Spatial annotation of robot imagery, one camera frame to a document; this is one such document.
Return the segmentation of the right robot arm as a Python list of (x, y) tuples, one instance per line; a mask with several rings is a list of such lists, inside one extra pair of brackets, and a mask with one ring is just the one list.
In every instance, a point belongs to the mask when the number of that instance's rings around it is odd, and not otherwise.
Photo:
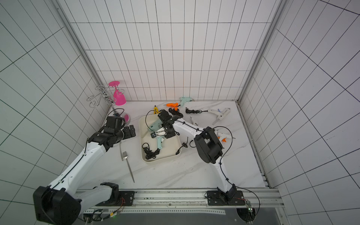
[(204, 195), (209, 206), (245, 206), (246, 199), (242, 191), (238, 191), (235, 184), (227, 178), (227, 172), (222, 165), (223, 145), (211, 127), (194, 127), (186, 123), (179, 115), (170, 115), (166, 110), (158, 114), (162, 128), (165, 130), (164, 138), (170, 139), (177, 134), (192, 139), (202, 161), (210, 164), (215, 175), (221, 179), (217, 189), (207, 191)]

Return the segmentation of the large mint glue gun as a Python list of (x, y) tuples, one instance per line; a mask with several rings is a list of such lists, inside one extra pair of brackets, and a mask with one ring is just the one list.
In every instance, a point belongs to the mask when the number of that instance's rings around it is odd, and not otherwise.
[(147, 131), (144, 134), (146, 135), (147, 133), (155, 133), (155, 136), (164, 137), (167, 134), (167, 132), (165, 131), (165, 129), (163, 127), (163, 122), (158, 118), (157, 114), (155, 114), (156, 120), (150, 126), (148, 125), (147, 117), (148, 117), (150, 112), (156, 112), (156, 111), (155, 110), (150, 110), (145, 115), (144, 122), (145, 122), (145, 125), (147, 127)]

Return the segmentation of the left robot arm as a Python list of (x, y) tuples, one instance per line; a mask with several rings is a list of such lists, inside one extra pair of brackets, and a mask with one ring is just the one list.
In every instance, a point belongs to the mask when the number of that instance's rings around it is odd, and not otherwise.
[(116, 206), (124, 202), (115, 183), (103, 182), (92, 190), (77, 194), (89, 170), (110, 148), (136, 136), (133, 125), (126, 126), (120, 116), (108, 116), (100, 130), (87, 139), (77, 158), (47, 187), (33, 193), (36, 219), (54, 225), (71, 225), (87, 209), (98, 204)]

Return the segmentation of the cream storage tray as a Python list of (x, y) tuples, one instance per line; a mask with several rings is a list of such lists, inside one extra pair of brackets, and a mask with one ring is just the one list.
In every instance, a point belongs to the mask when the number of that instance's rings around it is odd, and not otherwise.
[(143, 116), (139, 121), (142, 159), (148, 164), (175, 159), (182, 151), (182, 144), (177, 135), (166, 139), (163, 132), (152, 138), (151, 133), (160, 129), (159, 122), (158, 116), (154, 114)]

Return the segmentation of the small mint glue gun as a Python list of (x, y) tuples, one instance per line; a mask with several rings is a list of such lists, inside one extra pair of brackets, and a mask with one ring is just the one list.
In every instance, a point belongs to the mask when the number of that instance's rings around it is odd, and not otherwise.
[(193, 101), (191, 97), (181, 97), (179, 106), (183, 107), (185, 103)]

